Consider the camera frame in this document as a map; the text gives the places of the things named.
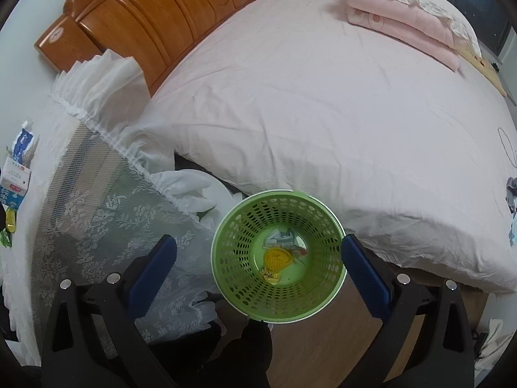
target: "bed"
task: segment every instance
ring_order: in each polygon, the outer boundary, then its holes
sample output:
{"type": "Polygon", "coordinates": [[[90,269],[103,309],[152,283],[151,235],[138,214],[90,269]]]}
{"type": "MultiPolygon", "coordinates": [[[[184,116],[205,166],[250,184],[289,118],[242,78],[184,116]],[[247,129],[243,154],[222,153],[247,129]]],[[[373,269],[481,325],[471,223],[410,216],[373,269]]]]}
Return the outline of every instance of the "bed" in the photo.
{"type": "Polygon", "coordinates": [[[36,48],[66,71],[106,49],[133,56],[154,95],[148,132],[169,156],[248,194],[310,193],[397,265],[517,290],[505,201],[517,132],[503,98],[465,60],[452,72],[339,8],[67,0],[36,48]]]}

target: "blue gripper pad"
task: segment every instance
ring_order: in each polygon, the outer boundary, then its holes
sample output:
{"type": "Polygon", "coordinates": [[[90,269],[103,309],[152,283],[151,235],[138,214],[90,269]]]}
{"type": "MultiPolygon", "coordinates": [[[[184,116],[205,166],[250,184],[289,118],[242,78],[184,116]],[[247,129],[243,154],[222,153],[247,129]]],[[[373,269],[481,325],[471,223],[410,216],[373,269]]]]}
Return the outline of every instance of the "blue gripper pad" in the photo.
{"type": "Polygon", "coordinates": [[[136,277],[126,297],[126,315],[131,320],[144,317],[165,278],[176,262],[176,241],[172,236],[162,238],[149,255],[151,259],[136,277]]]}
{"type": "Polygon", "coordinates": [[[374,318],[385,322],[391,315],[391,295],[379,274],[351,235],[341,242],[341,260],[374,318]]]}

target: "black cable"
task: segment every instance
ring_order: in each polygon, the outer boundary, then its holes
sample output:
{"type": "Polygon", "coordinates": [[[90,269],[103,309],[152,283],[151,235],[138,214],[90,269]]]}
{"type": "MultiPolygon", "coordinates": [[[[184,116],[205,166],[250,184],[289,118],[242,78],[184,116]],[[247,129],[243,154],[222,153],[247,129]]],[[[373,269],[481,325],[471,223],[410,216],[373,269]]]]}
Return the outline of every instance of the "black cable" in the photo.
{"type": "Polygon", "coordinates": [[[508,160],[510,161],[510,163],[512,164],[512,166],[517,169],[517,151],[513,150],[513,147],[512,147],[512,143],[510,141],[510,138],[508,137],[508,134],[506,133],[505,130],[503,130],[500,126],[497,128],[497,132],[499,133],[499,138],[501,140],[501,144],[502,146],[504,147],[505,149],[505,152],[506,152],[506,157],[508,158],[508,160]],[[513,161],[512,159],[510,158],[510,155],[508,154],[508,149],[506,149],[506,146],[505,146],[505,143],[502,141],[502,135],[501,135],[501,132],[505,135],[506,139],[508,140],[508,144],[510,145],[510,149],[512,151],[512,158],[513,158],[513,161]]]}

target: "blue and white packaging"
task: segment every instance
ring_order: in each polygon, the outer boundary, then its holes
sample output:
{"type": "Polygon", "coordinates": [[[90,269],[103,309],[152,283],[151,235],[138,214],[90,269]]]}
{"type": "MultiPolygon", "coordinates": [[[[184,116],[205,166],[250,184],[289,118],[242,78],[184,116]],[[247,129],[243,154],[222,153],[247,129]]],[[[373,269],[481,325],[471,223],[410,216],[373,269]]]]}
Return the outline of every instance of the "blue and white packaging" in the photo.
{"type": "Polygon", "coordinates": [[[30,169],[7,158],[0,175],[0,203],[18,210],[27,194],[30,180],[30,169]]]}
{"type": "Polygon", "coordinates": [[[35,147],[36,138],[33,133],[30,132],[29,122],[25,121],[22,124],[22,130],[12,142],[12,159],[25,167],[29,167],[35,147]]]}

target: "bed sheet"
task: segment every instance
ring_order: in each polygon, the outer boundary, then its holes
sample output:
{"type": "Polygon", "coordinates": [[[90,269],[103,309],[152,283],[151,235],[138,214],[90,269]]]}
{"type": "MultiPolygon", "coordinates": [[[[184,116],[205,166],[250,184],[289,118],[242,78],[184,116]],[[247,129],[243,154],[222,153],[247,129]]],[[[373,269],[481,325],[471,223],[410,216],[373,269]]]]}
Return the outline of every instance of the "bed sheet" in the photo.
{"type": "Polygon", "coordinates": [[[346,22],[344,0],[257,0],[171,73],[142,124],[246,193],[302,190],[382,258],[517,290],[505,101],[472,65],[346,22]]]}

